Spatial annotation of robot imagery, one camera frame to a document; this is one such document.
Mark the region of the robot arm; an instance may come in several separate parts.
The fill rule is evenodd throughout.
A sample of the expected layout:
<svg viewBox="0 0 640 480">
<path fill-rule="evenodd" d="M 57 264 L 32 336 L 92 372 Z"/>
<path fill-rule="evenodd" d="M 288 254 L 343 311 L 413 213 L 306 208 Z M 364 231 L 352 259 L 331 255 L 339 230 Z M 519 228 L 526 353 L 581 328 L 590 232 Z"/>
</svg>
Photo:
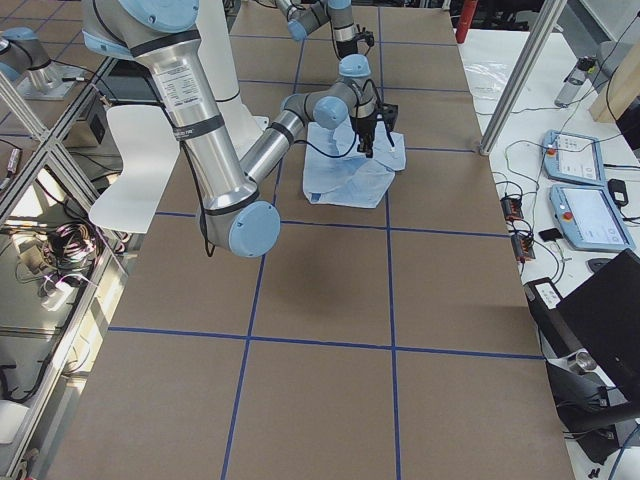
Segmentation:
<svg viewBox="0 0 640 480">
<path fill-rule="evenodd" d="M 350 0 L 315 1 L 309 7 L 289 0 L 275 0 L 273 4 L 285 16 L 288 31 L 294 41 L 305 40 L 316 30 L 329 24 L 339 59 L 359 52 L 359 32 Z"/>
<path fill-rule="evenodd" d="M 316 1 L 309 7 L 276 1 L 289 32 L 302 40 L 330 24 L 340 62 L 338 78 L 324 91 L 294 94 L 249 150 L 239 156 L 202 66 L 205 7 L 198 1 L 85 1 L 83 35 L 95 53 L 135 61 L 149 70 L 174 137 L 190 164 L 199 200 L 199 227 L 207 251 L 225 248 L 260 257 L 276 243 L 280 215 L 259 198 L 259 184 L 297 143 L 311 122 L 329 130 L 349 121 L 354 148 L 373 155 L 383 107 L 358 41 L 349 1 Z"/>
</svg>

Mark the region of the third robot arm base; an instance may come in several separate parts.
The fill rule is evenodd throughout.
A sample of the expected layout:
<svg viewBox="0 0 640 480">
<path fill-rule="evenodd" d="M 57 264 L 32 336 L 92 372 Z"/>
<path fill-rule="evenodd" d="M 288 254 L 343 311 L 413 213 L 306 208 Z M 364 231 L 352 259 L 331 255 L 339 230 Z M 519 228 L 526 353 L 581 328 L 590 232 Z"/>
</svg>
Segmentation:
<svg viewBox="0 0 640 480">
<path fill-rule="evenodd" d="M 81 67 L 56 64 L 35 32 L 27 27 L 1 32 L 1 72 L 31 100 L 63 100 L 72 87 L 86 77 Z"/>
</svg>

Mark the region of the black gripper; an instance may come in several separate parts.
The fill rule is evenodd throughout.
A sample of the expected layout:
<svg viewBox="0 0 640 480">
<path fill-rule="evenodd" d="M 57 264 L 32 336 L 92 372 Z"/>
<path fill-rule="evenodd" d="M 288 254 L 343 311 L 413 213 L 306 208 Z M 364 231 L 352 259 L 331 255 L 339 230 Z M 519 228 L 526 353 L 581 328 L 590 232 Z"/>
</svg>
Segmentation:
<svg viewBox="0 0 640 480">
<path fill-rule="evenodd" d="M 344 42 L 336 41 L 335 46 L 339 59 L 343 59 L 349 55 L 358 53 L 358 45 L 356 40 L 349 40 Z"/>
<path fill-rule="evenodd" d="M 373 157 L 377 114 L 371 113 L 366 117 L 351 117 L 351 126 L 358 137 L 357 151 L 365 153 L 367 158 Z"/>
</svg>

